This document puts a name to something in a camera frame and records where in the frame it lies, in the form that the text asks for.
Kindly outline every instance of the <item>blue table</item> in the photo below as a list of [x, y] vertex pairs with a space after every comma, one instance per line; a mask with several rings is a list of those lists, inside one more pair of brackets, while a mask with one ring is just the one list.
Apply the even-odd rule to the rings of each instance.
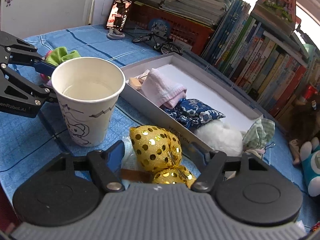
[[[119, 67], [159, 55], [146, 44], [133, 44], [130, 35], [123, 40], [113, 41], [106, 37], [106, 33], [100, 25], [83, 26], [33, 36], [26, 41], [38, 47], [41, 55], [56, 47], [65, 46], [69, 51], [78, 50], [83, 57], [100, 57]], [[184, 57], [201, 68], [208, 65], [193, 53], [185, 52]], [[33, 83], [43, 83], [33, 68], [9, 66]], [[212, 74], [232, 85], [219, 73]], [[95, 148], [107, 149], [115, 141], [128, 136], [130, 127], [148, 123], [148, 119], [120, 97], [104, 142], [94, 148], [84, 148], [72, 142], [58, 104], [46, 103], [35, 119], [0, 113], [0, 183], [9, 201], [12, 201], [17, 187], [60, 152], [69, 151], [75, 156], [80, 156]], [[298, 220], [302, 220], [309, 228], [319, 219], [317, 215], [320, 214], [320, 208], [308, 197], [301, 169], [292, 166], [287, 142], [277, 128], [273, 141], [276, 146], [267, 149], [264, 161], [297, 184], [303, 192], [304, 203]], [[77, 175], [88, 177], [85, 172]]]

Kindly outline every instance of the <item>metal screw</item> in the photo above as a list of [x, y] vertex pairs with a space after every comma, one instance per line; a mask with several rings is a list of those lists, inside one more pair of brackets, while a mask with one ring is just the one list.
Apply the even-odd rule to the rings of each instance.
[[107, 188], [110, 190], [120, 190], [122, 185], [119, 182], [110, 182], [107, 184]]
[[198, 190], [206, 190], [209, 188], [204, 182], [195, 182], [193, 186]]

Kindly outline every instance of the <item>white box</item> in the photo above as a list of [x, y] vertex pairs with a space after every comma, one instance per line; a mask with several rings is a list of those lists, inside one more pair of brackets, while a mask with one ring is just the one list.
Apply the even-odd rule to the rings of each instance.
[[171, 80], [183, 84], [187, 88], [187, 99], [196, 98], [225, 114], [226, 117], [220, 120], [228, 122], [240, 131], [246, 132], [256, 119], [262, 116], [258, 109], [252, 109], [243, 103], [237, 97], [238, 93], [231, 87], [176, 53], [145, 59], [122, 67], [121, 70], [124, 72], [127, 83], [120, 96], [155, 125], [166, 128], [177, 135], [182, 144], [196, 142], [206, 150], [211, 150], [191, 131], [148, 100], [140, 92], [141, 90], [136, 91], [128, 84], [130, 77], [136, 77], [152, 68], [157, 68]]

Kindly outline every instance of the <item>phone screen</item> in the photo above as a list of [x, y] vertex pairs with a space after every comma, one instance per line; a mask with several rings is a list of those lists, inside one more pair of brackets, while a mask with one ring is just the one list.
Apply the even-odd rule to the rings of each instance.
[[116, 28], [119, 31], [123, 29], [131, 3], [132, 0], [114, 0], [107, 22], [107, 28]]

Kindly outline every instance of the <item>white paper cup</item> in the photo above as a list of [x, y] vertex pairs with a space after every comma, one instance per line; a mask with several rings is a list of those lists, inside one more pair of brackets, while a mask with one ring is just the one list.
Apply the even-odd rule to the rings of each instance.
[[101, 58], [79, 57], [60, 64], [51, 78], [71, 138], [84, 147], [102, 143], [125, 86], [120, 68]]

